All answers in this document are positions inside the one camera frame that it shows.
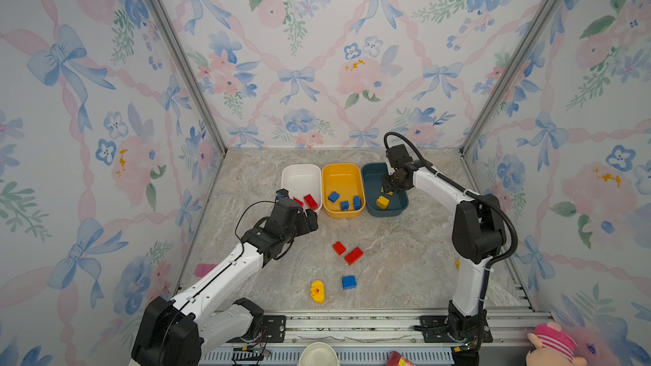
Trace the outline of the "yellow duck lego piece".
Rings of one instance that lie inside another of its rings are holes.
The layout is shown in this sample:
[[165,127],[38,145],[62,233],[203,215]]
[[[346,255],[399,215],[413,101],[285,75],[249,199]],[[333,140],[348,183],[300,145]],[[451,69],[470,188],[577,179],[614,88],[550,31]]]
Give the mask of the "yellow duck lego piece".
[[310,296],[318,304],[325,302],[325,285],[322,281],[314,281],[310,286]]

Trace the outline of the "small red lego brick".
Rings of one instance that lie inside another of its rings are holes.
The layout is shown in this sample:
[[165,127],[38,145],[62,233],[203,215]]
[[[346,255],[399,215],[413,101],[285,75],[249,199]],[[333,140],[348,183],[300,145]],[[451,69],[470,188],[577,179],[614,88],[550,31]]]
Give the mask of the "small red lego brick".
[[346,247],[342,244],[342,242],[335,242],[332,245],[333,250],[335,253],[339,256],[343,255],[346,252]]

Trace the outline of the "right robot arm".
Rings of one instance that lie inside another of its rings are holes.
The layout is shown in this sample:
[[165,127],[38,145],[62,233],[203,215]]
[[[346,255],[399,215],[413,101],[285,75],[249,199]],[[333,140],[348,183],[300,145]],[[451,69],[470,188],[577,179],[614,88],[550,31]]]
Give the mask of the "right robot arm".
[[491,269],[507,242],[505,220],[495,202],[454,184],[432,167],[391,169],[381,184],[389,192],[421,190],[454,214],[451,240],[459,255],[459,274],[445,333],[455,342],[480,345],[487,337],[484,304]]

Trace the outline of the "white plastic container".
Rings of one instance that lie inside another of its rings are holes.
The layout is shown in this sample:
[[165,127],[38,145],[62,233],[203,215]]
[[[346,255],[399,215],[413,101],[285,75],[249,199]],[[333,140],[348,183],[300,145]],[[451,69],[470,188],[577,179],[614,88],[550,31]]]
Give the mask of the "white plastic container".
[[323,206],[323,182],[321,168],[315,164],[291,164],[281,174],[281,188],[287,189],[290,198],[296,198],[306,208],[306,196],[311,196],[315,201],[313,210],[320,213]]

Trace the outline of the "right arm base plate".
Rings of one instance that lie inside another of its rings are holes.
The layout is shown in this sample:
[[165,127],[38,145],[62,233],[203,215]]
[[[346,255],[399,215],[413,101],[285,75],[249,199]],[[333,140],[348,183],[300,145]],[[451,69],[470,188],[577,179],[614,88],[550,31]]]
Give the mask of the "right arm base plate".
[[479,322],[477,316],[423,315],[413,329],[422,333],[425,343],[477,344],[478,338],[481,343],[493,342],[488,322],[486,319]]

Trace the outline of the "yellow lego brick cube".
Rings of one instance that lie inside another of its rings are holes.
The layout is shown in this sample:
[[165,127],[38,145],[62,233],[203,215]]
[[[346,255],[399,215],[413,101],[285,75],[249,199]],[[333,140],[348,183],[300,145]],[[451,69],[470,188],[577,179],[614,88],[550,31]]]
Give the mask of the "yellow lego brick cube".
[[381,210],[386,210],[389,204],[390,200],[385,196],[379,196],[379,198],[376,200],[376,206],[378,206],[378,208]]

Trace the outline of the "long red lego brick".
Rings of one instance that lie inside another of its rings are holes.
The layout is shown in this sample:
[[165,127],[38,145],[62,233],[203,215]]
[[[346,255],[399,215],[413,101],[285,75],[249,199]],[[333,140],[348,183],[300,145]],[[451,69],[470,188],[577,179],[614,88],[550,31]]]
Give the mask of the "long red lego brick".
[[315,212],[319,209],[318,203],[315,201],[315,199],[312,197],[311,194],[306,195],[303,200],[309,207],[309,209],[314,210]]

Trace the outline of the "dark teal plastic container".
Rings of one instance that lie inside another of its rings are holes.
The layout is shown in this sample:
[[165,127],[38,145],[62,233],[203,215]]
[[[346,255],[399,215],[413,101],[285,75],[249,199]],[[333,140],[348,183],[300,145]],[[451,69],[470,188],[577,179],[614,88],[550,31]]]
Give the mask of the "dark teal plastic container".
[[[388,194],[382,191],[382,179],[388,174],[385,163],[366,164],[361,169],[364,192],[366,193],[366,208],[374,217],[400,216],[409,206],[405,192]],[[388,200],[388,206],[381,208],[377,201],[380,198]]]

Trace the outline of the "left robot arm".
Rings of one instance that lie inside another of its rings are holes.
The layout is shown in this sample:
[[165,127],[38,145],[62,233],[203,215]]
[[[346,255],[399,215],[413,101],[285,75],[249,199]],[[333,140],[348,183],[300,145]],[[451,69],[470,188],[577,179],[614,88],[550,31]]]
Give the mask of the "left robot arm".
[[145,308],[133,344],[133,365],[196,365],[233,340],[264,340],[264,310],[247,298],[220,305],[269,262],[281,259],[298,237],[318,229],[311,208],[279,195],[271,213],[239,237],[236,247],[206,276],[171,299]]

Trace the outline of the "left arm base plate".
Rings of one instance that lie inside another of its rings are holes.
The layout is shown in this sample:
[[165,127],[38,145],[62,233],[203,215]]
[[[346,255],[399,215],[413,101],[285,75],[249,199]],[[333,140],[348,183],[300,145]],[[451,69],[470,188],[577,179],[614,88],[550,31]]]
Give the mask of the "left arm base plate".
[[283,343],[287,332],[285,315],[263,315],[254,320],[250,330],[243,337],[236,337],[229,341],[235,344],[254,343]]

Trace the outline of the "yellow plastic container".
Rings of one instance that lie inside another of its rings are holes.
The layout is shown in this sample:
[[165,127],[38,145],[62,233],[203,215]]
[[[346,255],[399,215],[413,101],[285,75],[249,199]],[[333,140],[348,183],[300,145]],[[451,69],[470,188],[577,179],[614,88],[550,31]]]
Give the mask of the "yellow plastic container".
[[[328,164],[322,170],[322,182],[323,208],[331,218],[352,219],[362,213],[366,207],[366,195],[359,166],[349,163]],[[331,203],[328,200],[334,191],[341,195],[341,200],[338,203]],[[362,204],[360,210],[354,210],[353,199],[355,196],[360,196]],[[349,202],[349,210],[341,210],[342,201]]]

